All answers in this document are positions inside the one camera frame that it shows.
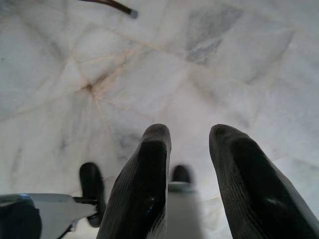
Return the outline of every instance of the black caster wheel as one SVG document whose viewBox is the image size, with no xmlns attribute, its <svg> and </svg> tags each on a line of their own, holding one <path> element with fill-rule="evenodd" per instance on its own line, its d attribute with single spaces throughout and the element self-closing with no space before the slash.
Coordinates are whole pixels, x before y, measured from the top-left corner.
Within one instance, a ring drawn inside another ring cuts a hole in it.
<svg viewBox="0 0 319 239">
<path fill-rule="evenodd" d="M 104 198 L 104 184 L 98 166 L 95 163 L 85 163 L 80 168 L 80 182 L 82 187 L 82 198 L 96 203 L 97 213 L 89 216 L 89 224 L 98 228 L 106 209 Z"/>
<path fill-rule="evenodd" d="M 173 170 L 172 182 L 185 182 L 191 184 L 193 179 L 190 169 L 184 165 L 176 166 Z"/>
</svg>

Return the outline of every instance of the marble floor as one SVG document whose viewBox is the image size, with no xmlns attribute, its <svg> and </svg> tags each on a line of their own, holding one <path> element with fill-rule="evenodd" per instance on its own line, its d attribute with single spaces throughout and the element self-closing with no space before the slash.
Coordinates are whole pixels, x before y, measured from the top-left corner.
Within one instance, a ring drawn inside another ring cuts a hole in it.
<svg viewBox="0 0 319 239">
<path fill-rule="evenodd" d="M 0 0 L 0 193 L 109 195 L 144 130 L 166 124 L 170 164 L 196 176 L 207 238 L 230 239 L 210 127 L 255 139 L 319 217 L 319 1 Z M 69 239 L 94 239 L 81 221 Z"/>
</svg>

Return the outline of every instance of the white marble tile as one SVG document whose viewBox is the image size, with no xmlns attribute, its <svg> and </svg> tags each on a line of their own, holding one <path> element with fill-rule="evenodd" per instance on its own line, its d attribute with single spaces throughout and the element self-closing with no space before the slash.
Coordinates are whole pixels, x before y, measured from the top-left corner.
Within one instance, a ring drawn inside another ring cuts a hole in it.
<svg viewBox="0 0 319 239">
<path fill-rule="evenodd" d="M 287 156 L 276 160 L 274 164 L 288 177 L 314 215 L 319 218 L 319 167 Z"/>
<path fill-rule="evenodd" d="M 107 102 L 101 102 L 101 108 L 116 147 L 117 159 L 124 165 L 135 152 L 144 131 L 153 120 Z"/>
<path fill-rule="evenodd" d="M 99 229 L 89 225 L 86 219 L 79 221 L 75 232 L 67 233 L 64 239 L 96 239 Z"/>
<path fill-rule="evenodd" d="M 1 34 L 2 30 L 4 29 L 4 27 L 5 27 L 5 21 L 0 20 L 0 34 Z"/>
<path fill-rule="evenodd" d="M 136 19 L 123 17 L 115 29 L 122 35 L 140 42 L 151 43 L 160 27 L 169 0 L 129 0 L 128 7 L 137 10 Z"/>
<path fill-rule="evenodd" d="M 171 0 L 155 43 L 223 77 L 250 83 L 281 58 L 292 34 L 280 23 L 218 1 Z"/>
<path fill-rule="evenodd" d="M 18 13 L 18 6 L 14 1 L 1 1 L 0 2 L 0 21 L 2 22 L 7 17 Z"/>
<path fill-rule="evenodd" d="M 113 82 L 103 98 L 152 118 L 161 112 L 188 72 L 184 61 L 148 47 L 128 58 L 122 68 L 117 78 L 113 79 L 115 72 L 105 79 Z"/>
<path fill-rule="evenodd" d="M 124 13 L 117 9 L 95 2 L 80 0 L 37 0 L 70 16 L 77 16 L 87 22 L 94 23 L 105 29 L 116 29 Z"/>
<path fill-rule="evenodd" d="M 318 49 L 318 41 L 295 35 L 251 130 L 257 142 L 316 165 L 319 165 Z"/>
<path fill-rule="evenodd" d="M 79 63 L 101 58 L 114 61 L 120 58 L 123 61 L 128 51 L 134 50 L 136 46 L 140 44 L 105 29 L 90 26 L 74 46 L 73 56 Z"/>
<path fill-rule="evenodd" d="M 67 41 L 68 14 L 54 10 L 43 4 L 30 4 L 19 12 L 29 32 L 37 34 L 54 51 L 61 61 L 69 56 Z"/>
<path fill-rule="evenodd" d="M 120 165 L 96 103 L 86 89 L 0 123 L 0 148 L 9 172 L 1 194 L 79 191 L 78 170 L 94 161 L 104 177 Z"/>
<path fill-rule="evenodd" d="M 56 79 L 48 79 L 44 81 L 30 95 L 23 104 L 18 108 L 17 112 L 23 112 L 33 107 L 39 106 L 45 102 L 57 99 L 66 94 L 78 91 L 85 87 L 87 82 L 79 73 L 78 66 L 73 58 L 69 58 L 63 71 Z"/>
<path fill-rule="evenodd" d="M 218 78 L 203 67 L 194 67 L 157 118 L 171 132 L 171 167 L 190 165 L 203 199 L 219 193 L 208 149 L 210 128 L 217 123 L 247 131 L 257 110 L 248 92 L 259 91 L 239 82 Z"/>
<path fill-rule="evenodd" d="M 84 19 L 75 16 L 68 17 L 66 22 L 66 37 L 71 55 L 73 55 L 74 47 L 77 45 L 78 41 L 93 27 L 96 26 Z"/>
<path fill-rule="evenodd" d="M 206 238 L 232 239 L 220 196 L 205 200 L 200 205 L 203 208 L 202 226 Z"/>
<path fill-rule="evenodd" d="M 1 31 L 0 57 L 0 119 L 10 117 L 41 84 L 56 79 L 66 62 L 58 43 L 17 16 Z"/>
<path fill-rule="evenodd" d="M 319 38 L 317 0 L 223 0 L 242 9 L 267 15 L 304 33 Z"/>
<path fill-rule="evenodd" d="M 101 34 L 109 37 L 113 47 L 105 45 L 99 51 L 83 52 L 81 55 L 93 55 L 79 62 L 98 99 L 155 118 L 187 76 L 188 64 L 112 33 Z"/>
</svg>

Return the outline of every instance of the small wheel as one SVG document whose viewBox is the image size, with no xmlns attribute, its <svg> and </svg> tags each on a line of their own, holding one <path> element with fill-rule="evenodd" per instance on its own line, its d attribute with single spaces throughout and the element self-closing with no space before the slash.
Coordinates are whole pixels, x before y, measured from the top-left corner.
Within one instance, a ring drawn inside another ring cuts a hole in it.
<svg viewBox="0 0 319 239">
<path fill-rule="evenodd" d="M 0 207 L 0 239 L 39 239 L 39 210 L 26 202 Z"/>
<path fill-rule="evenodd" d="M 82 187 L 82 197 L 84 199 L 96 200 L 97 213 L 87 217 L 89 224 L 98 228 L 106 209 L 104 198 L 104 184 L 98 166 L 95 163 L 85 163 L 80 168 L 80 182 Z"/>
<path fill-rule="evenodd" d="M 185 165 L 178 165 L 174 168 L 172 174 L 173 182 L 193 183 L 190 169 Z"/>
</svg>

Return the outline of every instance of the gray marble vein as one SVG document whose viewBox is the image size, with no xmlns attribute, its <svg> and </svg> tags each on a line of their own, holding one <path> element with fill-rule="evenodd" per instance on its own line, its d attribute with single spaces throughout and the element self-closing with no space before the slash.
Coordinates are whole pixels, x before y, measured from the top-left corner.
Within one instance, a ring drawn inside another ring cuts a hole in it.
<svg viewBox="0 0 319 239">
<path fill-rule="evenodd" d="M 186 29 L 186 59 L 206 65 L 222 42 L 220 36 L 235 24 L 242 13 L 242 10 L 225 4 L 192 10 Z"/>
<path fill-rule="evenodd" d="M 64 60 L 41 34 L 13 17 L 0 34 L 1 119 L 10 117 L 42 83 L 58 77 Z"/>
</svg>

